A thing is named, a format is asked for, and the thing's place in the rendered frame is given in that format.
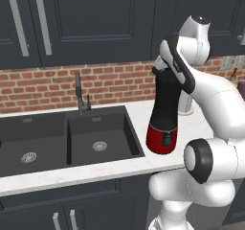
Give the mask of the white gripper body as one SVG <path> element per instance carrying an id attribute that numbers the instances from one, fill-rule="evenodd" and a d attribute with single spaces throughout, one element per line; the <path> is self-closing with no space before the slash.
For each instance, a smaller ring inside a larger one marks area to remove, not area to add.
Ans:
<path id="1" fill-rule="evenodd" d="M 159 71 L 165 71 L 168 69 L 168 65 L 164 62 L 161 56 L 155 59 L 154 67 Z"/>

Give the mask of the black blender with red base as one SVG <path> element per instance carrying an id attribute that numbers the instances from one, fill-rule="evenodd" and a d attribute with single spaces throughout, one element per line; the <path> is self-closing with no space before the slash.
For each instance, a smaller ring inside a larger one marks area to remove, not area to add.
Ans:
<path id="1" fill-rule="evenodd" d="M 181 87 L 169 69 L 152 68 L 155 75 L 155 102 L 149 120 L 146 146 L 157 154 L 174 151 L 178 133 L 178 103 Z"/>

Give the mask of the white cylinder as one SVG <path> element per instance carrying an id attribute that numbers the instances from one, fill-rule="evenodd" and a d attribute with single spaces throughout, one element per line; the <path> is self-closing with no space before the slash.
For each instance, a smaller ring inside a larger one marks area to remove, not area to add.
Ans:
<path id="1" fill-rule="evenodd" d="M 179 103 L 178 103 L 178 114 L 181 116 L 191 115 L 194 111 L 192 106 L 192 97 L 185 91 L 181 91 Z"/>

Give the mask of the dark maroon container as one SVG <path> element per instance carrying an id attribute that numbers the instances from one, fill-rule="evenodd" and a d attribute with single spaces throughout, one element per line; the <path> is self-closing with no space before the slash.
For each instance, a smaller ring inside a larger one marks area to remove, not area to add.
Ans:
<path id="1" fill-rule="evenodd" d="M 245 80 L 241 80 L 237 84 L 237 90 L 239 91 L 240 95 L 242 96 L 243 100 L 245 101 Z"/>

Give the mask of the dark grey tap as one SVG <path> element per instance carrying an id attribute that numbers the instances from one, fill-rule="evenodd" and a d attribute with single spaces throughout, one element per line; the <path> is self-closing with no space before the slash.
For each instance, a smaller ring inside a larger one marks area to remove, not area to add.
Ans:
<path id="1" fill-rule="evenodd" d="M 81 92 L 81 82 L 80 74 L 75 73 L 75 82 L 76 82 L 76 95 L 78 97 L 78 113 L 83 115 L 86 111 L 91 109 L 90 97 L 87 97 L 87 103 L 84 103 Z"/>

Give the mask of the black double sink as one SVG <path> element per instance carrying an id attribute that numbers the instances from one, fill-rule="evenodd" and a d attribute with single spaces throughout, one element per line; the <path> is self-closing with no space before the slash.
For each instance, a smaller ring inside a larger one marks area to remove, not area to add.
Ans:
<path id="1" fill-rule="evenodd" d="M 144 155 L 123 105 L 0 118 L 0 177 Z"/>

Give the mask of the dark base cupboard door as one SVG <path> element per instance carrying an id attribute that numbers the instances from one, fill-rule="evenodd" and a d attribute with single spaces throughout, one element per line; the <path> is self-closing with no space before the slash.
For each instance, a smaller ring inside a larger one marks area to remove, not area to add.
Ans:
<path id="1" fill-rule="evenodd" d="M 0 230 L 56 230 L 53 214 L 58 212 L 61 230 L 68 230 L 61 206 L 14 208 L 0 212 Z"/>
<path id="2" fill-rule="evenodd" d="M 64 205 L 69 228 L 70 210 L 75 209 L 78 230 L 119 230 L 118 200 L 111 195 L 77 199 Z"/>
<path id="3" fill-rule="evenodd" d="M 149 174 L 143 174 L 121 179 L 119 230 L 145 230 L 149 178 Z"/>

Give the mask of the dark panel under sink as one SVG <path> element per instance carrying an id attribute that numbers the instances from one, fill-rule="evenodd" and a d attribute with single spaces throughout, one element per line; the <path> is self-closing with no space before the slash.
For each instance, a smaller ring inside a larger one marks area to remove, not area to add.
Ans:
<path id="1" fill-rule="evenodd" d="M 16 207 L 60 200 L 73 196 L 84 196 L 102 192 L 115 192 L 120 182 L 117 179 L 55 188 L 38 192 L 0 197 L 0 209 L 9 210 Z"/>

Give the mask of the dark wall cupboard door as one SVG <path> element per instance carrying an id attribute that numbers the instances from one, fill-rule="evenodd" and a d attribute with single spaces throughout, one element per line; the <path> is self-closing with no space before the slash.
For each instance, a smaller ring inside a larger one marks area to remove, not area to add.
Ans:
<path id="1" fill-rule="evenodd" d="M 0 0 L 0 69 L 22 69 L 41 66 L 31 5 L 29 0 L 17 0 L 18 9 L 29 49 L 23 57 L 15 29 L 9 0 Z"/>
<path id="2" fill-rule="evenodd" d="M 150 59 L 155 0 L 44 0 L 51 56 L 29 2 L 44 67 Z"/>
<path id="3" fill-rule="evenodd" d="M 152 59 L 159 55 L 165 36 L 177 34 L 190 15 L 201 15 L 211 21 L 212 57 L 245 55 L 245 44 L 238 38 L 245 30 L 245 0 L 156 0 Z"/>

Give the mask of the grey wall socket plate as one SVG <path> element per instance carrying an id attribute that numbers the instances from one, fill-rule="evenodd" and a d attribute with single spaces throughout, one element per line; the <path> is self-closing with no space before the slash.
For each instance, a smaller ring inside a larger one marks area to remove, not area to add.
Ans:
<path id="1" fill-rule="evenodd" d="M 230 70 L 231 67 L 232 67 L 233 59 L 234 59 L 233 56 L 225 56 L 225 57 L 223 57 L 220 69 L 221 70 Z"/>
<path id="2" fill-rule="evenodd" d="M 243 67 L 243 63 L 245 62 L 245 56 L 239 55 L 234 59 L 234 68 L 241 69 Z"/>

